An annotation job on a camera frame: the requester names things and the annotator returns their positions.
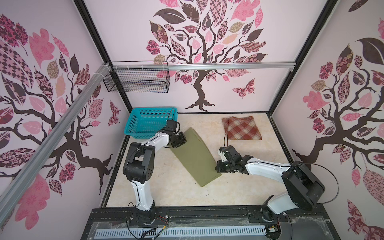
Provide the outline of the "olive green skirt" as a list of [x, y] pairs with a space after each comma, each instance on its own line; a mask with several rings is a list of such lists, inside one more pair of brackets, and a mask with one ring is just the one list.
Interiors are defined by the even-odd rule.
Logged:
[[187, 142], [171, 151], [199, 186], [204, 187], [222, 174], [217, 172], [217, 162], [199, 134], [189, 128], [184, 135]]

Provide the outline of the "red plaid skirt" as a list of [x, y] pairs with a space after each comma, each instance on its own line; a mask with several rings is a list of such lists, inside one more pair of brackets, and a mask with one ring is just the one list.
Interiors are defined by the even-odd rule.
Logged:
[[222, 123], [229, 140], [262, 140], [262, 135], [253, 116], [222, 118]]

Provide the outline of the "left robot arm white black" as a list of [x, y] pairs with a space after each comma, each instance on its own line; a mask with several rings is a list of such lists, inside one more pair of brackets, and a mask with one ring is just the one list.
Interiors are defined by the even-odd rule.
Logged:
[[123, 166], [123, 175], [135, 190], [137, 208], [150, 212], [155, 207], [149, 180], [153, 175], [156, 151], [162, 148], [178, 148], [187, 142], [180, 123], [168, 120], [165, 127], [141, 143], [133, 142]]

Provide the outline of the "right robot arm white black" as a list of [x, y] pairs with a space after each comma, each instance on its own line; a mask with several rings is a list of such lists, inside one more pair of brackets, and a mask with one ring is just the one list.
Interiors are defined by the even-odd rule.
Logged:
[[241, 156], [233, 146], [220, 147], [221, 160], [215, 167], [218, 173], [256, 175], [284, 184], [285, 191], [271, 195], [262, 205], [260, 215], [266, 222], [293, 209], [312, 211], [326, 188], [323, 183], [301, 162], [278, 164], [262, 161], [253, 156]]

